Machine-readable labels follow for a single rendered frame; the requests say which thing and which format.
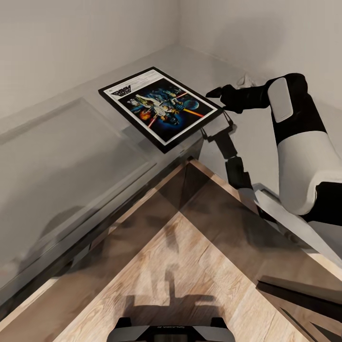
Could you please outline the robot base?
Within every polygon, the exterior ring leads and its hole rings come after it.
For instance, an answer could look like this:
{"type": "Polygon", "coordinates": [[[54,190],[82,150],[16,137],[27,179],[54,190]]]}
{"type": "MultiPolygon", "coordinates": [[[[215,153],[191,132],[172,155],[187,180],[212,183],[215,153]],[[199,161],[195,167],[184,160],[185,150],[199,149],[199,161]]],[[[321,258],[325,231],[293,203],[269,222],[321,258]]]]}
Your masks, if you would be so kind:
{"type": "Polygon", "coordinates": [[[106,342],[236,342],[222,317],[213,317],[212,326],[132,326],[130,317],[121,317],[106,342]]]}

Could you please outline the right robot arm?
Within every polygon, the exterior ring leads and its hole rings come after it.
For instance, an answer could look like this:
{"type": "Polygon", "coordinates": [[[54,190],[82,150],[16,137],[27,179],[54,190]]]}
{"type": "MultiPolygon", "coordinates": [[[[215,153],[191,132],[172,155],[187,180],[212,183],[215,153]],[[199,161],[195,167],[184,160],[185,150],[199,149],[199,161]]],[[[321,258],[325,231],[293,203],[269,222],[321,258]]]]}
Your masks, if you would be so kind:
{"type": "Polygon", "coordinates": [[[271,106],[279,164],[279,200],[302,217],[342,260],[342,160],[335,150],[305,76],[290,73],[257,86],[245,75],[206,94],[226,111],[271,106]]]}

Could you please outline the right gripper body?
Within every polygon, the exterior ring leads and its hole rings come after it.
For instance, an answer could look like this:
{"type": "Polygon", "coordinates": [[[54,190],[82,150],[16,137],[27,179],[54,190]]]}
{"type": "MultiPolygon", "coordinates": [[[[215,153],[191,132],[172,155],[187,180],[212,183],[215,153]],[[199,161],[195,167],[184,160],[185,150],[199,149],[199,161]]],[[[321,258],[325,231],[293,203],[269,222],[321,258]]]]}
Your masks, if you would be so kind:
{"type": "Polygon", "coordinates": [[[241,114],[244,109],[251,109],[248,105],[248,95],[254,87],[237,90],[231,84],[225,85],[220,101],[233,112],[241,114]]]}

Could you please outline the poster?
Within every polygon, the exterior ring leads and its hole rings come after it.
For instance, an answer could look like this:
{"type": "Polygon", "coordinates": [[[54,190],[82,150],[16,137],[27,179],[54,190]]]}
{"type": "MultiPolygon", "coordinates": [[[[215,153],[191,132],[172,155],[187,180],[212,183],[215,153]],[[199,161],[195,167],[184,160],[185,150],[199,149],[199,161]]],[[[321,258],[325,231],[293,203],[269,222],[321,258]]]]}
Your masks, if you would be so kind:
{"type": "Polygon", "coordinates": [[[224,111],[154,66],[98,92],[163,152],[224,111]]]}

